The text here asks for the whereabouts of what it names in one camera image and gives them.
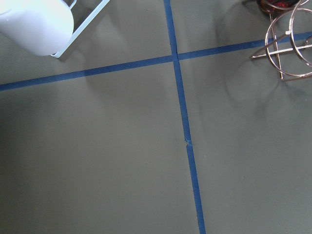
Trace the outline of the front tea bottle in rack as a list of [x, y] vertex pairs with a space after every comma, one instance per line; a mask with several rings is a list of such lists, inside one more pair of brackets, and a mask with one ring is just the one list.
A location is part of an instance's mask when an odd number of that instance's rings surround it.
[[291, 10], [298, 2], [298, 0], [256, 0], [259, 9], [267, 14]]

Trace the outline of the white mug on rack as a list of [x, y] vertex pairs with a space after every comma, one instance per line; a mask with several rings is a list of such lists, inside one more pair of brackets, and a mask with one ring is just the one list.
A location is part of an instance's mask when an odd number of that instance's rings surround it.
[[2, 0], [0, 33], [37, 56], [62, 50], [74, 31], [75, 0]]

